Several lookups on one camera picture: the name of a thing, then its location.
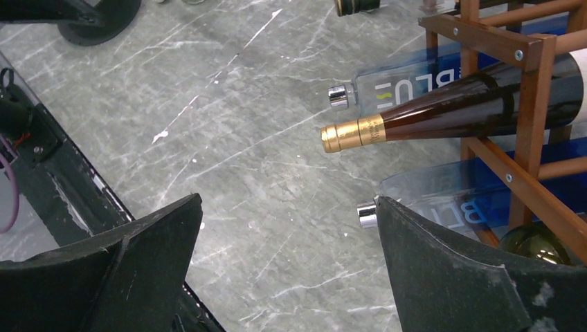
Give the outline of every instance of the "green glass bottle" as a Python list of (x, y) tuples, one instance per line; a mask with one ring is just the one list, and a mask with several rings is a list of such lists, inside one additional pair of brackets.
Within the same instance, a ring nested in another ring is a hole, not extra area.
[(510, 230), (498, 248), (552, 264), (574, 265), (562, 242), (542, 222)]

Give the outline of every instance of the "wooden wine rack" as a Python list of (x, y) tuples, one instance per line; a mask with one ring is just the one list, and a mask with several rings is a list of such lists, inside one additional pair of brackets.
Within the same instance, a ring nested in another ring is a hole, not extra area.
[[(523, 1), (513, 1), (507, 12), (489, 17), (480, 17), (479, 0), (460, 0), (460, 7), (460, 17), (435, 15), (419, 20), (426, 29), (427, 48), (438, 47), (438, 35), (460, 42), (463, 77), (477, 71), (478, 53), (523, 72), (515, 159), (486, 137), (463, 138), (461, 158), (479, 156), (510, 188), (510, 229), (531, 223), (535, 214), (587, 264), (587, 223), (539, 182), (587, 172), (585, 157), (541, 165), (554, 57), (587, 48), (587, 0), (552, 0), (529, 7), (524, 7)], [(512, 31), (524, 21), (563, 12), (569, 13), (564, 35), (526, 36)], [(570, 132), (570, 127), (552, 129), (550, 142), (568, 140)], [(477, 235), (485, 244), (498, 245), (491, 230)]]

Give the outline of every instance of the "red wire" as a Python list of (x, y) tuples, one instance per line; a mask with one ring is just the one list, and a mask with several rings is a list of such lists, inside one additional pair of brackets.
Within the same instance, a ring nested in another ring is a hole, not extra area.
[(18, 146), (24, 142), (25, 140), (27, 140), (30, 137), (30, 133), (23, 133), (21, 138), (19, 138), (16, 142), (15, 142), (15, 151), (16, 149), (18, 149)]

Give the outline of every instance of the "silver bottle cap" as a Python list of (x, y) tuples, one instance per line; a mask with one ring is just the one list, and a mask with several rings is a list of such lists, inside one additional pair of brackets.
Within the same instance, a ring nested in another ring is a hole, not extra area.
[(374, 200), (357, 205), (356, 212), (363, 229), (377, 227), (377, 207)]
[(344, 85), (328, 89), (328, 99), (330, 106), (337, 111), (348, 109), (349, 107), (347, 88)]

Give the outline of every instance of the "marble floor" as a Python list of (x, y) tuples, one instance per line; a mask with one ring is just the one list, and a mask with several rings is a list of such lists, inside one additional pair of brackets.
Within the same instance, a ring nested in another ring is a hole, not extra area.
[(330, 86), (424, 46), (411, 3), (339, 18), (330, 0), (145, 0), (101, 46), (13, 25), (0, 50), (137, 217), (200, 193), (187, 280), (227, 331), (400, 331), (355, 206), (458, 143), (325, 154), (319, 131), (357, 115), (329, 109)]

